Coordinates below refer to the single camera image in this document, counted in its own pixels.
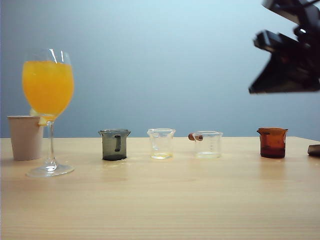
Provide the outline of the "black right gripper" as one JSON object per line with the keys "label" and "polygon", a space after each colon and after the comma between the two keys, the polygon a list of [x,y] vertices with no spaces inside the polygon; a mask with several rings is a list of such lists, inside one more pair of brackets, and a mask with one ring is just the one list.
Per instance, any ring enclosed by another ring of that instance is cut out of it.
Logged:
{"label": "black right gripper", "polygon": [[[296,40],[269,30],[256,34],[254,46],[273,54],[249,86],[250,94],[320,90],[320,9],[314,4],[295,4],[292,13],[296,17]],[[280,51],[297,52],[298,58],[275,53]]]}

